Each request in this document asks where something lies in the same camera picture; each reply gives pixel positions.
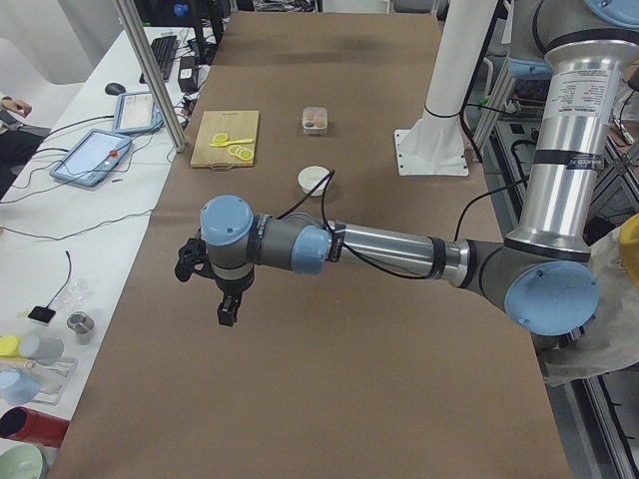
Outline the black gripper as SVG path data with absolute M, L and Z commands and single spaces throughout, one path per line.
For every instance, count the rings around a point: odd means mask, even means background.
M 240 296 L 249 289 L 254 282 L 253 271 L 220 271 L 214 272 L 216 285 L 223 292 L 224 297 L 217 309 L 220 325 L 233 326 L 238 321 Z

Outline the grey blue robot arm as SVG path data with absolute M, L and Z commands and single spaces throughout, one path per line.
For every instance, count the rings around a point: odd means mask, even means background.
M 206 86 L 207 109 L 261 114 L 257 161 L 191 170 L 194 202 L 224 194 L 257 213 L 303 212 L 450 237 L 484 187 L 462 177 L 407 176 L 392 134 L 413 122 L 441 43 L 428 15 L 236 14 Z

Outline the person hand at left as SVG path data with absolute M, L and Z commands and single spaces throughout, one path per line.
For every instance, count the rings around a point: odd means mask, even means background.
M 32 106 L 23 100 L 14 100 L 10 97 L 4 97 L 1 99 L 1 105 L 5 110 L 16 113 L 23 118 L 29 116 L 32 111 Z

